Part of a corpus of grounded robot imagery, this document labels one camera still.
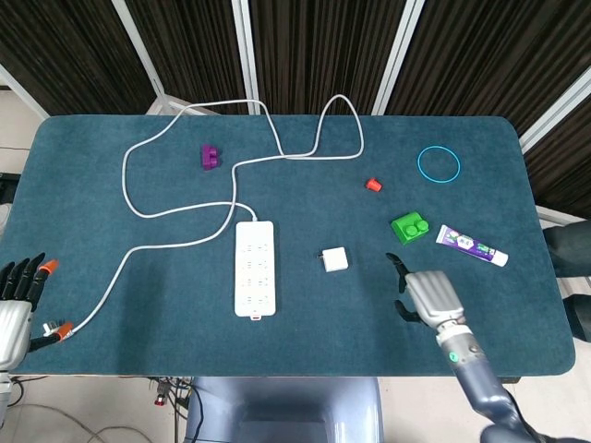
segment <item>power strip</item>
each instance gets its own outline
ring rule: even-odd
[[[234,311],[251,320],[275,314],[275,246],[270,221],[236,224]]]

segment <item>purple toy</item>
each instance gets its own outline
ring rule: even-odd
[[[201,166],[205,171],[215,168],[218,165],[218,149],[212,145],[201,147]]]

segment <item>green toy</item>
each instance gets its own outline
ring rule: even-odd
[[[390,223],[392,230],[403,245],[422,237],[428,233],[428,223],[418,214],[411,212]]]

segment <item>silver robotic hand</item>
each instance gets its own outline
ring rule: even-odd
[[[424,323],[437,331],[437,343],[472,408],[525,439],[519,441],[554,441],[538,434],[524,420],[514,398],[492,372],[487,357],[466,325],[464,308],[445,273],[440,270],[409,272],[396,255],[386,256],[400,274],[399,292],[408,289],[416,307],[416,312],[409,312],[397,300],[398,313],[406,321]]]
[[[71,330],[71,323],[53,325],[45,336],[30,339],[33,313],[45,281],[57,268],[57,260],[39,266],[44,257],[45,254],[40,254],[0,269],[0,426],[12,390],[9,372],[20,365],[27,352],[61,341]]]

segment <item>blue rubber band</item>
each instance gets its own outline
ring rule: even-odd
[[[458,163],[458,170],[455,172],[455,175],[452,178],[448,178],[447,180],[438,180],[437,178],[433,178],[429,176],[425,171],[423,171],[423,167],[421,166],[421,157],[428,150],[445,150],[446,152],[449,152],[452,155],[452,157],[455,158],[455,162]],[[462,169],[462,166],[460,165],[460,159],[458,159],[458,156],[455,155],[455,152],[453,152],[449,148],[445,148],[444,146],[428,146],[421,150],[421,152],[418,154],[418,157],[416,157],[416,167],[418,168],[418,171],[421,173],[421,175],[423,175],[426,179],[433,183],[450,183],[456,178],[458,178],[458,175],[460,175],[460,171]]]

